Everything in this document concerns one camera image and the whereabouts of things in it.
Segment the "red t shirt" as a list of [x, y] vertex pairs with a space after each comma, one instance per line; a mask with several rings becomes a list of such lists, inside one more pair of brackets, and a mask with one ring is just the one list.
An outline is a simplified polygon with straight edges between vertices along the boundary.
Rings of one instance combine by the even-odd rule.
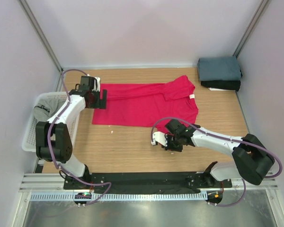
[[168, 117], [195, 123], [199, 112], [195, 85], [186, 75], [168, 83], [102, 84], [101, 89], [107, 90], [106, 109], [94, 111], [94, 125], [156, 126], [167, 133]]

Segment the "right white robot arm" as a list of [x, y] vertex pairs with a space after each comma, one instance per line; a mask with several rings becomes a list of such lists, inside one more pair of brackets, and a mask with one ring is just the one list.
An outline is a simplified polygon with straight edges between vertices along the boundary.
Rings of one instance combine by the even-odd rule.
[[215, 187], [221, 181], [242, 178], [253, 185], [260, 185], [275, 163], [271, 154], [253, 134], [232, 137], [208, 131], [199, 125], [185, 126], [176, 119], [170, 120], [165, 128], [171, 135], [167, 144], [170, 149], [182, 151], [183, 146], [209, 148], [233, 158], [228, 163], [215, 163], [204, 175], [204, 183]]

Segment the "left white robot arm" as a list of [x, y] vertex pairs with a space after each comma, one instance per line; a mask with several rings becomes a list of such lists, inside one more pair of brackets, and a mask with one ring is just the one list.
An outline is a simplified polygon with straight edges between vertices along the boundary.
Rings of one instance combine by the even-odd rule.
[[35, 152], [39, 159], [52, 162], [63, 172], [67, 182], [86, 189], [92, 184], [89, 168], [72, 153], [69, 127], [86, 108], [106, 109], [107, 90], [101, 89], [99, 77], [87, 74], [66, 95], [66, 101], [52, 117], [36, 124]]

